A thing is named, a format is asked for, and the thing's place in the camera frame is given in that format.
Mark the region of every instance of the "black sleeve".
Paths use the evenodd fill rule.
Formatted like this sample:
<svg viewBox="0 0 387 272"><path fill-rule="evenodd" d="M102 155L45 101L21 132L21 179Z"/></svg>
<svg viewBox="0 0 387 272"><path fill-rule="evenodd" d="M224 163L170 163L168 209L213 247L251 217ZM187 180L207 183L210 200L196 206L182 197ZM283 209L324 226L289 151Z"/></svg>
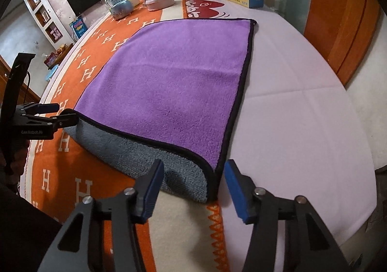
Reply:
<svg viewBox="0 0 387 272"><path fill-rule="evenodd" d="M60 228L0 184L0 271L36 272Z"/></svg>

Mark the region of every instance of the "black cable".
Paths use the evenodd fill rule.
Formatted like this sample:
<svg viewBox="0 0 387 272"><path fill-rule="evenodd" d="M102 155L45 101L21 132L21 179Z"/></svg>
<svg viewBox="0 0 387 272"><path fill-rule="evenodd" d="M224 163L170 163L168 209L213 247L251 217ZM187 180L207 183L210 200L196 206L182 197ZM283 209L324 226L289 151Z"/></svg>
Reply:
<svg viewBox="0 0 387 272"><path fill-rule="evenodd" d="M28 71L27 71L27 75L28 75L28 84L27 84L26 92L24 93L23 104L26 102L27 91L28 91L28 89L30 87L30 81L31 81L31 75L30 75L30 73Z"/></svg>

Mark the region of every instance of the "wooden furniture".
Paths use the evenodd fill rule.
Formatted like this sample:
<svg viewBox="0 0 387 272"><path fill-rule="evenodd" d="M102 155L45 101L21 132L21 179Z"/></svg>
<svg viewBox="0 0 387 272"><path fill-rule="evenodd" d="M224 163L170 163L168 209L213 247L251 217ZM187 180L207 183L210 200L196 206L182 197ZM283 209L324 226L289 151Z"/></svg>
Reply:
<svg viewBox="0 0 387 272"><path fill-rule="evenodd" d="M10 66L4 61L3 57L0 56L0 103L3 101L5 86L7 85L10 72ZM30 88L27 90L27 85L25 83L23 83L23 86L20 89L19 97L17 99L18 104L23 104L24 96L26 96L26 103L39 103L40 101L40 97L34 91L32 91Z"/></svg>
<svg viewBox="0 0 387 272"><path fill-rule="evenodd" d="M343 85L367 53L379 15L377 0L311 0L304 36Z"/></svg>
<svg viewBox="0 0 387 272"><path fill-rule="evenodd" d="M67 54L71 51L73 46L74 46L73 43L67 46L66 49L55 59L53 65L49 69L52 69L56 65L60 65L62 61L66 58Z"/></svg>

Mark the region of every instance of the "black towel edge trim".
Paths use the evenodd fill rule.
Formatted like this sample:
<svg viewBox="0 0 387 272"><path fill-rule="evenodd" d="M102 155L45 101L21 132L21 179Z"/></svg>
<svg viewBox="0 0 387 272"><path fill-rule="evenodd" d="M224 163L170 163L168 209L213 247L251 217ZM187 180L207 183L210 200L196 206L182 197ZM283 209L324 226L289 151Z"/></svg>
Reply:
<svg viewBox="0 0 387 272"><path fill-rule="evenodd" d="M217 199L217 180L215 178L215 173L212 170L212 167L210 164L202 158L200 155L196 154L195 152L192 152L191 150L183 147L179 147L177 145L173 145L170 143L165 143L161 141L156 141L153 139L147 139L143 137L139 137L136 135L132 135L130 133L122 132L116 129L113 129L111 127L105 126L103 124L98 123L97 121L85 116L84 114L81 114L80 112L73 110L71 108L66 108L62 111L61 115L66 114L77 114L79 116L79 119L83 120L84 122L100 129L105 132L117 135L122 138L130 139L134 142L141 143L143 145L155 148L155 149L161 149L164 151L167 151L169 153L173 153L175 155L184 157L185 159L188 159L192 162L194 162L203 172L204 177L207 181L207 203L216 201Z"/></svg>
<svg viewBox="0 0 387 272"><path fill-rule="evenodd" d="M250 67L251 56L253 51L254 26L256 24L257 22L255 20L250 19L250 33L248 35L246 58L245 58L245 62L243 63L241 75L239 77L239 83L238 83L237 94L235 95L235 101L234 101L233 107L231 108L230 116L228 118L226 129L223 135L223 141L222 141L221 151L219 154L218 164L216 165L216 168L214 171L216 179L218 181L218 186L223 174L224 164L226 163L235 121L237 120L237 116L239 114L239 110L243 100L243 95L245 93L246 78Z"/></svg>

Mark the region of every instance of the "blue gripper pad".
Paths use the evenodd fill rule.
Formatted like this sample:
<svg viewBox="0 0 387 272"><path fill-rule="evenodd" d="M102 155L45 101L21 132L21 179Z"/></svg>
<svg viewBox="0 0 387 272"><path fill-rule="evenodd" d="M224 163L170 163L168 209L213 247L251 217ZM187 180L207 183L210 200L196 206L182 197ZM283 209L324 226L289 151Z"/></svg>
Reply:
<svg viewBox="0 0 387 272"><path fill-rule="evenodd" d="M224 177L238 217L245 224L254 223L257 216L253 205L254 182L250 177L240 173L234 160L225 163Z"/></svg>
<svg viewBox="0 0 387 272"><path fill-rule="evenodd" d="M138 194L133 215L140 224L152 216L163 179L164 164L161 160L155 160L149 172L137 179L134 188Z"/></svg>

